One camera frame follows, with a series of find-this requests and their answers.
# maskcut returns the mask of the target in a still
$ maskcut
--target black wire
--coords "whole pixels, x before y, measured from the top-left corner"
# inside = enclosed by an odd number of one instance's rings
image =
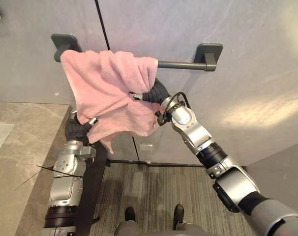
[[[44,166],[37,166],[37,167],[43,168],[43,169],[45,169],[45,170],[49,170],[49,171],[53,171],[53,172],[57,172],[57,173],[61,173],[61,174],[64,174],[64,175],[67,175],[67,176],[71,176],[71,177],[80,177],[80,178],[83,177],[83,176],[70,175],[70,174],[68,174],[68,173],[64,173],[64,172],[61,172],[61,171],[53,170],[53,167],[44,167]]]
[[[174,95],[171,97],[171,100],[168,102],[168,104],[167,104],[167,106],[166,106],[166,108],[165,108],[165,112],[164,112],[164,114],[163,114],[163,118],[164,118],[164,119],[166,118],[166,114],[167,114],[167,112],[168,112],[168,109],[169,109],[169,106],[170,106],[171,102],[174,100],[175,97],[177,97],[177,100],[179,100],[179,96],[180,96],[180,95],[183,96],[183,98],[184,98],[184,100],[185,100],[185,103],[186,103],[186,106],[187,106],[188,108],[190,108],[190,105],[189,105],[189,103],[188,103],[186,94],[183,93],[183,92],[177,92],[176,94],[174,94]]]
[[[30,178],[28,178],[26,181],[24,181],[22,184],[20,184],[17,188],[15,188],[14,191],[16,191],[18,188],[20,188],[22,185],[24,185],[26,182],[28,182],[30,179],[32,179],[34,176],[36,176],[37,174],[39,174],[40,172],[42,172],[43,170],[40,170],[39,172],[35,173],[34,175],[32,175]]]

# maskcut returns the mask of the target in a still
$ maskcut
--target black shoe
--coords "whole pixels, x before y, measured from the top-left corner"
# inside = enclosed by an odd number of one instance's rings
[[[128,207],[125,210],[125,221],[133,220],[135,221],[135,211],[132,207]]]
[[[183,224],[184,219],[184,207],[178,204],[174,209],[173,216],[173,230],[179,230]]]

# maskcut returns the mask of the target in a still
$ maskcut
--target silver robot arm segment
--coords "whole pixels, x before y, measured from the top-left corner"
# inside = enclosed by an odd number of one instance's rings
[[[166,108],[170,100],[171,97],[166,98],[161,106]],[[242,212],[259,235],[298,235],[298,213],[262,196],[251,176],[222,150],[191,109],[171,101],[166,112],[172,116],[173,129],[205,166],[210,178],[215,179],[213,188],[229,211]]]
[[[51,186],[48,210],[42,236],[74,236],[77,207],[83,192],[83,175],[86,161],[94,158],[96,150],[85,146],[87,132],[97,122],[96,118],[81,125],[71,113],[66,125],[64,150],[54,164],[54,181]]]

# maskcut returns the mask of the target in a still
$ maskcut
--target black cable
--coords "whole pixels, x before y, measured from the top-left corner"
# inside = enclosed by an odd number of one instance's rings
[[[108,37],[106,35],[104,22],[103,22],[102,15],[101,15],[100,5],[99,5],[98,0],[94,0],[94,2],[95,2],[95,5],[96,5],[96,10],[97,10],[98,15],[99,15],[99,19],[100,19],[100,23],[101,23],[101,27],[102,27],[102,31],[103,31],[103,36],[104,36],[104,39],[105,39],[105,43],[106,43],[106,46],[107,46],[108,50],[110,50],[110,44],[109,44]]]
[[[180,95],[183,96],[183,98],[184,98],[184,100],[185,100],[185,103],[186,103],[186,106],[187,106],[188,108],[190,108],[190,105],[189,105],[189,103],[188,103],[186,94],[183,93],[183,92],[177,92],[176,94],[174,94],[174,95],[171,97],[170,101],[168,102],[168,104],[167,104],[167,106],[166,106],[166,108],[165,108],[165,112],[164,112],[164,114],[163,114],[163,118],[164,118],[164,119],[166,118],[166,115],[167,115],[167,113],[168,113],[168,109],[169,109],[169,106],[170,106],[171,102],[174,100],[175,97],[177,97],[177,100],[179,100],[179,96],[180,96]]]
[[[67,175],[67,176],[71,176],[71,177],[80,177],[80,178],[83,177],[83,176],[76,176],[76,175],[71,175],[71,174],[68,174],[68,173],[61,172],[61,171],[53,170],[53,167],[44,167],[44,166],[37,166],[37,167],[43,168],[45,170],[49,170],[49,171],[61,173],[61,174],[64,174],[64,175]]]

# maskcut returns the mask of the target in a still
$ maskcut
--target floor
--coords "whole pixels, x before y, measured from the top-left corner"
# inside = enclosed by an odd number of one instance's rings
[[[182,204],[184,220],[222,236],[254,236],[241,214],[227,211],[203,167],[149,167],[111,163],[106,167],[91,236],[112,236],[132,206],[143,233],[172,229],[174,207]]]

